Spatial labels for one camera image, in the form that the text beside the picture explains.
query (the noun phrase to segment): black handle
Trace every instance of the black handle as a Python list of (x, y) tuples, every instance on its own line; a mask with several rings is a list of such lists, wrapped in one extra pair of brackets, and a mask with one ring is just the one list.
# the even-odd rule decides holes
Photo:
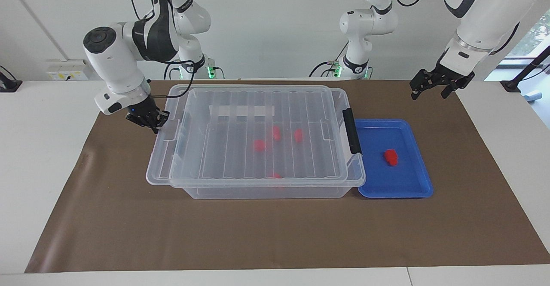
[(352, 154), (363, 154), (361, 151), (361, 143), (359, 142), (359, 135), (357, 134), (357, 128), (355, 127), (355, 119), (353, 117), (353, 111), (351, 108), (343, 110), (345, 129), (348, 134), (349, 149)]

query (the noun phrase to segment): black stand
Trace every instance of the black stand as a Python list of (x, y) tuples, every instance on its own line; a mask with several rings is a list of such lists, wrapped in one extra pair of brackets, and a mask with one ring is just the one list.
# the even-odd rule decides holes
[(533, 71), (538, 65), (540, 65), (550, 55), (550, 46), (546, 47), (544, 51), (537, 58), (535, 58), (523, 71), (521, 71), (514, 80), (501, 80), (501, 84), (507, 92), (521, 92), (517, 85), (519, 82), (525, 79), (531, 71)]
[(4, 74), (0, 73), (0, 92), (16, 92), (23, 83), (22, 80), (10, 80)]

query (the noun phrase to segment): window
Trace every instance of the window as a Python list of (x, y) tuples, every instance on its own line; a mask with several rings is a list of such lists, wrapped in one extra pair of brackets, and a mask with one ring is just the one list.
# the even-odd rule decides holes
[(548, 45), (550, 45), (550, 10), (542, 15), (538, 23), (531, 28), (525, 37), (506, 56), (503, 63), (507, 60), (517, 61), (520, 58), (531, 60), (542, 53)]

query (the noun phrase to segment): white wall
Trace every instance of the white wall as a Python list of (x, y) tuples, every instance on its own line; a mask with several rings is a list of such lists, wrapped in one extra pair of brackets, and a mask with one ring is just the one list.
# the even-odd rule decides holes
[[(56, 49), (18, 0), (0, 0), (0, 63), (16, 76), (46, 80), (46, 59), (84, 59), (83, 36), (92, 28), (134, 20), (129, 0), (23, 0), (59, 45)], [(204, 52), (223, 67), (228, 78), (303, 77), (316, 64), (334, 59), (346, 38), (338, 28), (340, 15), (365, 8), (365, 0), (196, 0), (212, 15), (212, 29), (198, 35)], [(136, 0), (144, 14), (149, 0)], [(527, 14), (508, 47), (550, 8), (539, 0)], [(395, 6), (400, 25), (392, 35), (373, 37), (374, 78), (409, 79), (420, 68), (434, 66), (459, 20), (443, 0), (422, 0), (416, 6)], [(505, 53), (479, 67), (485, 78)], [(160, 78), (163, 66), (143, 62), (150, 78)]]

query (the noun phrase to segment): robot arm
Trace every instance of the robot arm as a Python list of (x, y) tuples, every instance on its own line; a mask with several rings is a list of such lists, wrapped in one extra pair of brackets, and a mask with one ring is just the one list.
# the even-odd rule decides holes
[(391, 9), (392, 0), (367, 0), (370, 9), (356, 9), (340, 18), (340, 30), (348, 37), (348, 51), (340, 58), (340, 76), (363, 78), (367, 72), (369, 52), (373, 45), (369, 35), (392, 33), (397, 27), (397, 14)]
[(447, 98), (465, 88), (482, 62), (524, 17), (536, 0), (445, 0), (448, 10), (461, 19), (455, 36), (433, 71), (420, 70), (410, 82), (412, 98), (435, 86)]
[(151, 128), (154, 133), (169, 113), (159, 110), (137, 60), (180, 61), (184, 78), (206, 77), (210, 60), (191, 34), (210, 29), (210, 15), (193, 0), (151, 0), (153, 15), (135, 23), (99, 27), (84, 38), (84, 50), (107, 87), (95, 98), (101, 111), (110, 115), (128, 109), (126, 119)]

